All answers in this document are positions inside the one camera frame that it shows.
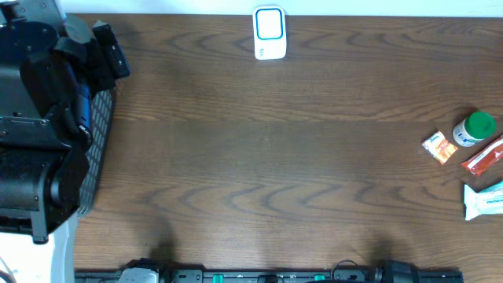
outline small candy wrapper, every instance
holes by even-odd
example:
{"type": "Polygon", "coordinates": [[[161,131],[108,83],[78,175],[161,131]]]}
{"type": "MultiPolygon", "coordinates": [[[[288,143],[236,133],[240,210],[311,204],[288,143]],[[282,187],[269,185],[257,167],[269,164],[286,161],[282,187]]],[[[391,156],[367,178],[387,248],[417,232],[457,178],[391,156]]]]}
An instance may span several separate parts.
{"type": "Polygon", "coordinates": [[[464,184],[465,220],[472,220],[479,215],[503,214],[503,182],[476,193],[464,184]]]}
{"type": "Polygon", "coordinates": [[[457,147],[447,141],[440,131],[423,141],[422,145],[441,164],[444,164],[457,150],[457,147]]]}
{"type": "Polygon", "coordinates": [[[489,166],[503,157],[503,136],[493,141],[483,151],[461,164],[475,176],[480,176],[489,166]]]}

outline small plastic jar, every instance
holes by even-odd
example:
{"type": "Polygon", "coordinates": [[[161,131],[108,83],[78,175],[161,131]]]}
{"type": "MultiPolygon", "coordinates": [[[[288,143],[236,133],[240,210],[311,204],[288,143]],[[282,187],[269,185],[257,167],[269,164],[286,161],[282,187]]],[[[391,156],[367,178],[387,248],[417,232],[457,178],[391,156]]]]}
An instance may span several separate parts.
{"type": "Polygon", "coordinates": [[[485,112],[475,112],[454,127],[454,140],[461,146],[476,145],[496,131],[496,121],[485,112]]]}

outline red wrapper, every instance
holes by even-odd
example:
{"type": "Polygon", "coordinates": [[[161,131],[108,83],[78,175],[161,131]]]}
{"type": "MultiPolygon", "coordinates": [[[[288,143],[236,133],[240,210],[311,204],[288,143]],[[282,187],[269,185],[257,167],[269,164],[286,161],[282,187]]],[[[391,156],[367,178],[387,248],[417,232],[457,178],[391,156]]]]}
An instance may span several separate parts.
{"type": "Polygon", "coordinates": [[[503,135],[488,145],[483,151],[477,153],[469,160],[463,162],[466,170],[475,176],[480,176],[489,166],[496,163],[503,156],[503,135]]]}

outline green bottle cap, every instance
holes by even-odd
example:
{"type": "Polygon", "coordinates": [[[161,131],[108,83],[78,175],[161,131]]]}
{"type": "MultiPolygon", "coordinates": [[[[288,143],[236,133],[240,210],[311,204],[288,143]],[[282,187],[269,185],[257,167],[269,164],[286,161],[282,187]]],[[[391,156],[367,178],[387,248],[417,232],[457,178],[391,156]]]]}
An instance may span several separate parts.
{"type": "Polygon", "coordinates": [[[472,137],[484,139],[496,131],[496,121],[485,112],[475,112],[465,120],[464,128],[472,137]]]}

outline white backdrop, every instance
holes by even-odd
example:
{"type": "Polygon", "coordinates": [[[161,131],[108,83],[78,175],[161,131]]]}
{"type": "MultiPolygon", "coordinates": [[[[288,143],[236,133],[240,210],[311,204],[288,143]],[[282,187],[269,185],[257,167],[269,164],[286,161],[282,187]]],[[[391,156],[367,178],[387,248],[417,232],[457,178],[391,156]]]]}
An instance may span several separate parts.
{"type": "Polygon", "coordinates": [[[60,0],[67,13],[250,15],[277,4],[289,15],[503,17],[503,0],[60,0]]]}

